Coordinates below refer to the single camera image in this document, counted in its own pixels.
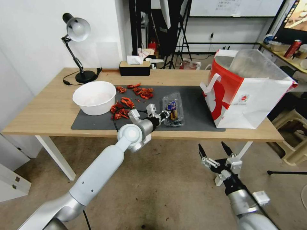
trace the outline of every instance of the black lamp base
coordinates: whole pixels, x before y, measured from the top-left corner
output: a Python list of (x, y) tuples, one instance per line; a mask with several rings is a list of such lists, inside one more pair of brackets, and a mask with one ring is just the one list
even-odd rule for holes
[(97, 79), (96, 74), (93, 71), (85, 70), (84, 73), (78, 73), (76, 75), (76, 81), (79, 83), (88, 83)]

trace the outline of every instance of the red can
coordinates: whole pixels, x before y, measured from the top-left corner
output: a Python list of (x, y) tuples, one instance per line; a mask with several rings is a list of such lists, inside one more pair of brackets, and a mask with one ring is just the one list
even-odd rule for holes
[(301, 40), (294, 40), (294, 42), (292, 43), (292, 45), (289, 47), (289, 49), (287, 50), (287, 52), (285, 53), (284, 57), (285, 58), (291, 58), (292, 55), (294, 54), (295, 51), (298, 50), (298, 48), (301, 46), (302, 41)]

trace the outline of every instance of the table leg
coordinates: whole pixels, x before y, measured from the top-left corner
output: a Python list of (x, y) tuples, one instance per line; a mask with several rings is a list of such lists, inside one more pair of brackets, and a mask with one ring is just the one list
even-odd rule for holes
[(53, 158), (53, 160), (57, 163), (57, 165), (62, 169), (65, 175), (70, 180), (74, 180), (76, 177), (75, 172), (69, 166), (63, 155), (58, 150), (57, 146), (53, 143), (50, 137), (48, 136), (35, 136), (38, 141), (42, 144), (45, 150), (49, 153), (49, 155)]
[[(235, 151), (235, 154), (238, 155), (238, 158), (242, 158), (242, 156), (246, 153), (248, 148), (251, 146), (253, 142), (246, 142), (244, 145), (240, 145), (240, 147)], [(223, 184), (223, 181), (220, 179), (220, 177), (217, 175), (214, 179), (216, 186), (221, 186)]]

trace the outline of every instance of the red and white paper bag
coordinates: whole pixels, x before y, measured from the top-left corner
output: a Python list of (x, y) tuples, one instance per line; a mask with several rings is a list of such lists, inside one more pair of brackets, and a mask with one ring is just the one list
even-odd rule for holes
[(227, 69), (227, 59), (219, 58), (236, 54), (234, 50), (219, 50), (213, 59), (208, 84), (202, 82), (200, 87), (217, 128), (256, 129), (283, 95), (297, 84), (269, 59), (264, 61), (264, 67), (255, 65), (254, 68), (262, 68), (261, 71), (265, 72), (269, 64), (270, 69), (276, 68), (277, 75), (243, 78)]

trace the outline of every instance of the tissue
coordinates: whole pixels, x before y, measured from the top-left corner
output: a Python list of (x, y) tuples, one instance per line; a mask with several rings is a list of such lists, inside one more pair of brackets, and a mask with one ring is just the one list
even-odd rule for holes
[(129, 65), (141, 65), (143, 64), (143, 58), (139, 56), (127, 56), (127, 63)]

